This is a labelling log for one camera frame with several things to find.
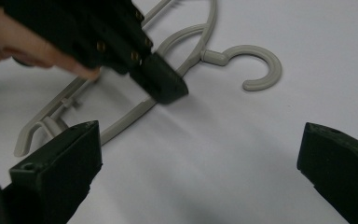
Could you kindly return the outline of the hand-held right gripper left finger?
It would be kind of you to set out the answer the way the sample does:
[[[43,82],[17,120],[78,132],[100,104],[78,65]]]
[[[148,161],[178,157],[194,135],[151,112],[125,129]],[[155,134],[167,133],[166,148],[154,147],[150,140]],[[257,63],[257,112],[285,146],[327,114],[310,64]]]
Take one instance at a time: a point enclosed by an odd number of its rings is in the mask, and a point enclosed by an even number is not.
[[[66,224],[102,165],[99,122],[67,129],[9,170],[10,217],[15,224]]]

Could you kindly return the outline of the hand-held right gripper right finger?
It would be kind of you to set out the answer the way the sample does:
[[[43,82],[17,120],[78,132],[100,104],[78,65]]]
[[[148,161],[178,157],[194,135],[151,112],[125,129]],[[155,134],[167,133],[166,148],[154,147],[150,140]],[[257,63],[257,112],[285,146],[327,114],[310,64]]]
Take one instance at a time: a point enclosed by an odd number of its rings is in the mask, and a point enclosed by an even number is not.
[[[358,224],[357,139],[308,122],[296,168],[350,224]]]

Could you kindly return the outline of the grey plastic clothes hanger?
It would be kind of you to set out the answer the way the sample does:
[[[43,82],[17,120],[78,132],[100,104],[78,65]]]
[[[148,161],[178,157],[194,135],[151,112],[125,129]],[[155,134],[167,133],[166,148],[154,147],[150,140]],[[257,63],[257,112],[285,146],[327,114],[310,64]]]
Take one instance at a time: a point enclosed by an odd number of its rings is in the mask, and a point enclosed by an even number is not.
[[[217,52],[206,48],[206,44],[215,26],[217,13],[217,0],[211,0],[210,12],[205,23],[186,27],[168,38],[158,47],[158,53],[165,55],[176,43],[200,34],[199,42],[191,51],[189,56],[179,66],[177,72],[184,76],[186,72],[199,62],[225,66],[236,56],[253,56],[263,60],[268,66],[268,73],[259,79],[249,79],[243,82],[242,88],[246,91],[262,91],[275,85],[282,76],[282,64],[272,52],[253,45],[239,45],[223,52]],[[34,133],[38,129],[43,129],[51,138],[59,135],[67,129],[66,123],[62,120],[59,110],[68,108],[75,104],[76,96],[83,91],[87,85],[86,80],[74,79],[65,89],[45,105],[28,123],[21,129],[14,149],[14,155],[22,157],[30,152]],[[141,103],[125,114],[121,119],[110,125],[101,133],[101,142],[107,143],[125,129],[130,127],[133,122],[146,114],[156,102],[151,97],[146,97]]]

